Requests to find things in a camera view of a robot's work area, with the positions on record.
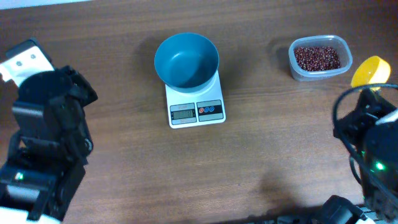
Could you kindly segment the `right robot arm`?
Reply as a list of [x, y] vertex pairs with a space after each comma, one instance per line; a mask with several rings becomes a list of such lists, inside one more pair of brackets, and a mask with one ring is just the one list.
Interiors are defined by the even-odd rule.
[[364, 207], [333, 195], [311, 222], [397, 223], [397, 107], [373, 88], [342, 93], [332, 110], [333, 135], [349, 153]]

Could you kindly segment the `yellow measuring scoop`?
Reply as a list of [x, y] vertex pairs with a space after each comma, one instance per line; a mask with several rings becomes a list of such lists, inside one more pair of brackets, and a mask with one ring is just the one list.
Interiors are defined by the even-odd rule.
[[391, 75], [391, 66], [379, 56], [372, 56], [366, 59], [355, 71], [351, 87], [363, 85], [387, 83]]

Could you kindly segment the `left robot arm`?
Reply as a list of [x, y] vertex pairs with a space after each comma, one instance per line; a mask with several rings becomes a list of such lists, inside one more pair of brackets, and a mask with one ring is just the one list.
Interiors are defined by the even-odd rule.
[[19, 129], [1, 167], [1, 222], [61, 223], [94, 148], [84, 108], [98, 97], [78, 71], [54, 67], [33, 38], [6, 57], [1, 76], [17, 86]]

